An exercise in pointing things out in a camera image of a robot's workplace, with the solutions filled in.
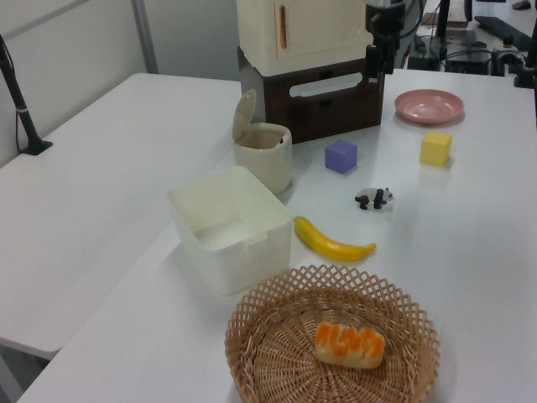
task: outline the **translucent storage box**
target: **translucent storage box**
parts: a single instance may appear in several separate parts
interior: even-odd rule
[[[289,210],[249,170],[233,166],[168,192],[185,251],[218,294],[242,290],[289,266]]]

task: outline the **floor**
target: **floor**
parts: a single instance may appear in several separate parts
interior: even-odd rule
[[[15,403],[48,363],[46,359],[0,346],[0,403]]]

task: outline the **woven basket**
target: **woven basket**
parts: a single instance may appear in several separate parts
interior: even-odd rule
[[[376,369],[315,358],[319,322],[373,327],[386,340]],[[420,402],[438,367],[426,312],[386,280],[347,267],[301,267],[265,281],[237,305],[226,356],[246,402]]]

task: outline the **brown wooden box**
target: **brown wooden box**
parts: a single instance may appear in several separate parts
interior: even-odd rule
[[[262,76],[238,48],[242,94],[253,88],[258,103],[253,123],[281,124],[291,131],[293,143],[380,124],[383,105],[383,76],[372,82],[365,76],[365,59],[278,76]],[[292,97],[292,86],[360,72],[355,87],[313,97]]]

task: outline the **toy panda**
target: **toy panda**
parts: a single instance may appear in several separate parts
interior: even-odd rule
[[[373,189],[368,187],[366,189],[361,189],[358,194],[354,197],[358,203],[360,203],[360,208],[362,210],[368,209],[368,203],[373,202],[373,207],[377,210],[382,208],[383,204],[391,202],[394,199],[394,194],[391,191],[383,189]]]

